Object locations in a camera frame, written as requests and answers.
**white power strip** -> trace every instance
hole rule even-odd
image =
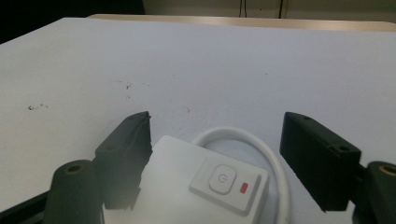
[[[153,148],[133,210],[133,223],[257,223],[268,173],[165,136]]]

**dark background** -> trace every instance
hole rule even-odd
[[[142,0],[0,0],[0,44],[63,17],[144,15]]]

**white table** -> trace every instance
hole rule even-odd
[[[395,71],[396,33],[57,21],[0,46],[0,210],[47,190],[62,164],[92,159],[123,118],[145,110],[153,145],[229,125],[279,155],[293,111],[359,147],[362,164],[394,163]],[[269,169],[243,144],[209,147]],[[353,206],[323,214],[287,172],[291,223],[351,223]],[[274,220],[274,187],[262,223]]]

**power button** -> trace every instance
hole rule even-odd
[[[234,168],[226,165],[219,165],[210,176],[209,187],[219,194],[228,194],[236,178]]]

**white extension cord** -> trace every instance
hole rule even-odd
[[[218,127],[199,134],[192,143],[204,147],[207,143],[224,138],[235,137],[243,142],[248,142],[256,147],[270,162],[276,177],[278,189],[278,209],[276,224],[288,224],[290,216],[290,192],[289,183],[284,168],[274,152],[260,138],[247,131],[234,127]]]

